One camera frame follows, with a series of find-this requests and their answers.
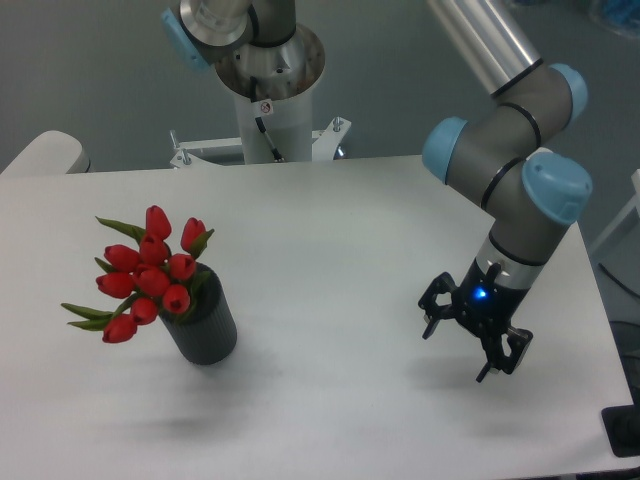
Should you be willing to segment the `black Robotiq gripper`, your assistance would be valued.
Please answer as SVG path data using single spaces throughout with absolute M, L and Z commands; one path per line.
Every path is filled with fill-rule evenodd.
M 511 375 L 534 338 L 531 331 L 511 325 L 511 318 L 529 288 L 503 286 L 498 283 L 499 273 L 497 267 L 482 270 L 474 260 L 459 287 L 448 272 L 443 272 L 418 301 L 426 322 L 423 339 L 428 339 L 442 320 L 450 319 L 480 338 L 486 363 L 476 377 L 478 383 L 491 370 Z M 445 294 L 450 296 L 450 302 L 440 305 L 437 298 Z

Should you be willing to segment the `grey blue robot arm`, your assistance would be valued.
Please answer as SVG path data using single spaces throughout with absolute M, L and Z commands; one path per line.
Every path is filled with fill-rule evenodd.
M 419 305 L 427 334 L 455 320 L 481 342 L 485 370 L 509 374 L 532 340 L 512 316 L 592 191 L 581 165 L 543 149 L 582 113 L 588 90 L 577 71 L 542 60 L 502 2 L 433 1 L 430 9 L 496 107 L 476 123 L 441 121 L 422 161 L 494 222 L 463 281 L 437 276 Z M 235 95 L 246 163 L 333 156 L 311 135 L 309 94 L 324 50 L 293 2 L 180 1 L 161 22 L 187 65 L 214 69 Z

